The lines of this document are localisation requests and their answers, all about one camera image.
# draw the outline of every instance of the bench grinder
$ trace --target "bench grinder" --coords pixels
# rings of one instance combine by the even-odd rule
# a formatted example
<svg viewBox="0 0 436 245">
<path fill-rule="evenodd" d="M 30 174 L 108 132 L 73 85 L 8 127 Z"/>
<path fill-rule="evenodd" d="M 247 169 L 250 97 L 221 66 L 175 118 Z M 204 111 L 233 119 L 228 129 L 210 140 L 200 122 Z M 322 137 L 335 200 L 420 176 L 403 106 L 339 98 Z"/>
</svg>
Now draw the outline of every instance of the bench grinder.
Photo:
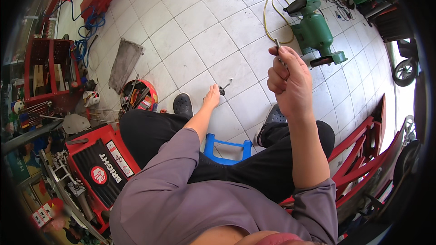
<svg viewBox="0 0 436 245">
<path fill-rule="evenodd" d="M 330 50 L 333 36 L 324 16 L 315 13 L 320 5 L 320 0 L 296 0 L 283 9 L 292 17 L 303 16 L 300 23 L 292 25 L 291 29 L 303 54 L 315 50 L 320 52 L 321 57 L 310 61 L 312 67 L 322 64 L 330 65 L 332 62 L 339 64 L 347 60 L 343 51 L 332 53 Z"/>
</svg>

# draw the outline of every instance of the blue plastic stool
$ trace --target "blue plastic stool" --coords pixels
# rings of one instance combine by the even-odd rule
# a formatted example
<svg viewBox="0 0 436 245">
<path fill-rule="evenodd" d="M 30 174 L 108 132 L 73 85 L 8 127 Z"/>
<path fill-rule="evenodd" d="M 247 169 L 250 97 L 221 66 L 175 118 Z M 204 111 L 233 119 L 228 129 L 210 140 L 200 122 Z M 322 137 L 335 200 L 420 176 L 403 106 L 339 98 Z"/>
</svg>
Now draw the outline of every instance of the blue plastic stool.
<svg viewBox="0 0 436 245">
<path fill-rule="evenodd" d="M 216 157 L 213 154 L 215 142 L 225 144 L 225 145 L 230 145 L 230 146 L 243 147 L 243 149 L 244 149 L 243 150 L 243 158 L 241 160 L 237 161 L 237 160 Z M 245 140 L 243 144 L 237 144 L 237 143 L 232 143 L 232 142 L 225 142 L 225 141 L 221 141 L 221 140 L 216 140 L 215 134 L 208 133 L 208 134 L 206 134 L 206 145 L 204 146 L 204 155 L 209 157 L 212 161 L 217 162 L 218 164 L 234 165 L 234 164 L 239 163 L 240 161 L 247 159 L 248 157 L 251 157 L 251 146 L 252 146 L 252 143 L 250 140 Z"/>
</svg>

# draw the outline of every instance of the white tile floor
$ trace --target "white tile floor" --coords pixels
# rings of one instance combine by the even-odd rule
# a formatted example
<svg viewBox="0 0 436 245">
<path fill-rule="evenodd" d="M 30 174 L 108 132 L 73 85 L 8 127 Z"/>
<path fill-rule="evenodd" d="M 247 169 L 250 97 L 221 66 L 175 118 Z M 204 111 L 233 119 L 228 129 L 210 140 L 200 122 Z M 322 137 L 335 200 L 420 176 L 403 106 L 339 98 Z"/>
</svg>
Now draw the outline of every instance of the white tile floor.
<svg viewBox="0 0 436 245">
<path fill-rule="evenodd" d="M 73 1 L 77 16 L 82 0 Z M 138 73 L 155 86 L 158 109 L 165 108 L 171 113 L 174 97 L 188 92 L 196 113 L 211 84 L 223 86 L 233 78 L 212 115 L 208 131 L 221 140 L 242 143 L 244 139 L 253 139 L 270 106 L 276 102 L 266 86 L 267 70 L 273 59 L 267 49 L 274 42 L 263 28 L 264 3 L 265 0 L 113 0 L 89 59 L 89 76 L 99 79 L 97 89 L 102 98 L 98 107 L 119 107 L 118 96 L 109 89 L 107 81 L 120 38 L 124 37 L 144 47 L 144 55 L 130 77 L 134 79 Z M 315 116 L 330 124 L 337 145 L 371 114 L 386 93 L 386 148 L 394 134 L 395 96 L 384 44 L 377 30 L 369 27 L 360 13 L 356 13 L 355 20 L 341 21 L 333 15 L 335 8 L 322 2 L 321 9 L 334 35 L 331 48 L 344 51 L 348 61 L 311 69 Z M 291 24 L 298 22 L 287 14 L 285 17 Z M 280 41 L 291 38 L 289 26 L 270 4 L 266 19 L 272 36 Z M 80 39 L 77 29 L 83 24 L 83 19 L 71 21 L 71 8 L 65 4 L 58 38 L 68 33 L 70 39 Z M 289 46 L 300 51 L 296 40 Z M 315 52 L 302 58 L 308 63 L 318 56 Z M 106 116 L 108 120 L 114 118 L 116 114 Z M 255 146 L 253 154 L 262 149 Z M 215 154 L 236 155 L 235 150 L 219 145 Z"/>
</svg>

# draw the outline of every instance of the hand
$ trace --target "hand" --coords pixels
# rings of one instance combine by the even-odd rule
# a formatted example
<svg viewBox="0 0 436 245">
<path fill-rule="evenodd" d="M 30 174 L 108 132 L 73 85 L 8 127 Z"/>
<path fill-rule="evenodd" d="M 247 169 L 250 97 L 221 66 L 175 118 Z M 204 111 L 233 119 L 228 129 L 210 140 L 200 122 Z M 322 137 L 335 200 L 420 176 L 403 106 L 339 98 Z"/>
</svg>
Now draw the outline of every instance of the hand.
<svg viewBox="0 0 436 245">
<path fill-rule="evenodd" d="M 269 49 L 275 57 L 268 70 L 268 88 L 274 92 L 280 111 L 288 122 L 313 115 L 312 76 L 306 63 L 290 47 L 281 46 Z"/>
<path fill-rule="evenodd" d="M 211 85 L 209 87 L 209 92 L 203 99 L 203 106 L 215 109 L 219 103 L 219 86 L 218 84 Z"/>
</svg>

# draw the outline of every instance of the white bucket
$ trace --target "white bucket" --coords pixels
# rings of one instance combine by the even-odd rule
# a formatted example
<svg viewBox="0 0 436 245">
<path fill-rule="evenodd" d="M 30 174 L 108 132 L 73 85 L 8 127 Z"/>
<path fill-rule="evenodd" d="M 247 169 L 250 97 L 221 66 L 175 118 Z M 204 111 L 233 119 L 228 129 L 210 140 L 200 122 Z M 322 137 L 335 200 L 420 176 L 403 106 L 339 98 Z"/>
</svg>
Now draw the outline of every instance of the white bucket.
<svg viewBox="0 0 436 245">
<path fill-rule="evenodd" d="M 83 93 L 83 102 L 85 107 L 90 107 L 100 102 L 100 94 L 97 91 L 85 91 Z"/>
</svg>

